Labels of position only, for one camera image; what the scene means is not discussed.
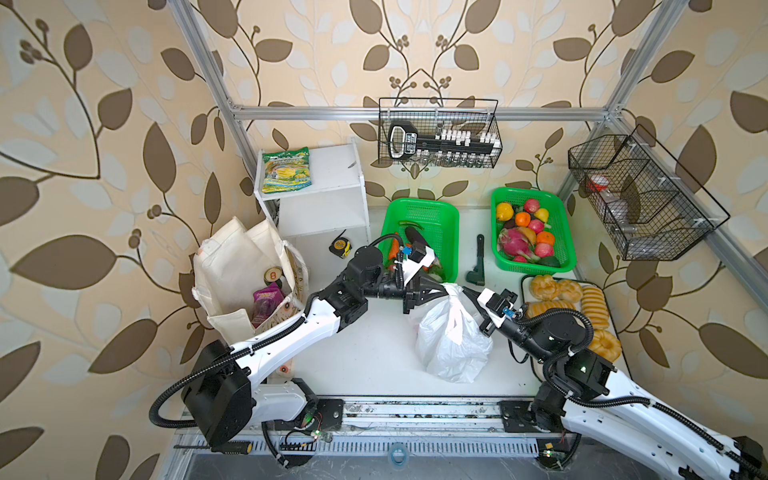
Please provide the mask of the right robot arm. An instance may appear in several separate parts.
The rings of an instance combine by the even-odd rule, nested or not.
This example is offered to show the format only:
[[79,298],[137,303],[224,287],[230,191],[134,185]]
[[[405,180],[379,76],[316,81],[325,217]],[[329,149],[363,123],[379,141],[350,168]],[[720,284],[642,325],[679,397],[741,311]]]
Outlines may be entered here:
[[498,332],[542,368],[533,423],[596,440],[665,479],[764,479],[762,447],[707,428],[653,396],[590,350],[595,331],[573,309],[528,318],[513,293],[484,290],[474,305],[484,334]]

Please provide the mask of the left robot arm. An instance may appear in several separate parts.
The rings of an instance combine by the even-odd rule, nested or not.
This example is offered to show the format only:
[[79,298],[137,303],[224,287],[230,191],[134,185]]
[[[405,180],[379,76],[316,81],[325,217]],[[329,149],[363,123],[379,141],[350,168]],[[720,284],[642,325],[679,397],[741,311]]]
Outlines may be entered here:
[[152,403],[150,422],[166,429],[196,428],[209,446],[218,448],[251,425],[300,418],[311,403],[310,389],[298,380],[268,384],[266,378],[352,325],[367,312],[370,298],[399,300],[409,313],[446,295],[442,284],[425,273],[435,259],[423,239],[405,243],[396,233],[359,248],[298,314],[233,346],[209,344],[192,373]]

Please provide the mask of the green white drink can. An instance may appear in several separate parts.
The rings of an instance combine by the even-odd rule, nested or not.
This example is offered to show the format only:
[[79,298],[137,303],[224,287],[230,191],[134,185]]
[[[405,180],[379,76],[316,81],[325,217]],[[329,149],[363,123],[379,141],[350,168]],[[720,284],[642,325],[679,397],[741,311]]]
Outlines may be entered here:
[[263,274],[263,280],[265,285],[269,287],[272,284],[281,285],[281,278],[283,277],[283,269],[279,266],[269,267]]

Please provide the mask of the cream floral tote bag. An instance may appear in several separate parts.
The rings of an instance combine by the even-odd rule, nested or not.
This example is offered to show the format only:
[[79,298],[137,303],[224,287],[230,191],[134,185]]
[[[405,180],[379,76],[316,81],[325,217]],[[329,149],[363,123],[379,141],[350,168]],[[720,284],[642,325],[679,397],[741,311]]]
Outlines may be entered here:
[[[254,328],[253,293],[265,287],[269,267],[283,269],[278,309]],[[299,250],[264,220],[247,229],[236,217],[204,240],[193,255],[193,297],[207,322],[227,345],[249,340],[303,311],[309,294],[309,269]]]

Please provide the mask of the white plastic bag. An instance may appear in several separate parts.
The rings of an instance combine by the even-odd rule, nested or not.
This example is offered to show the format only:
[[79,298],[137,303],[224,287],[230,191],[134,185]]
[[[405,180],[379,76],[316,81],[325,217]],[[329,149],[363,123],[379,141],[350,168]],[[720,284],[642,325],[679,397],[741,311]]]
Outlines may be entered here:
[[427,373],[451,383],[473,383],[486,366],[493,341],[461,301],[463,290],[446,284],[418,326],[416,353]]

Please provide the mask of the purple snack bag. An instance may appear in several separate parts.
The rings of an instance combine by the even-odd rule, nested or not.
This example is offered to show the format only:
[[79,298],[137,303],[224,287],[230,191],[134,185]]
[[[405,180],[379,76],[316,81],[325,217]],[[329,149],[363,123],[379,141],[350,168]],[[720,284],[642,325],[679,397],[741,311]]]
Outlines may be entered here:
[[278,309],[285,296],[277,282],[253,293],[251,324],[258,328]]

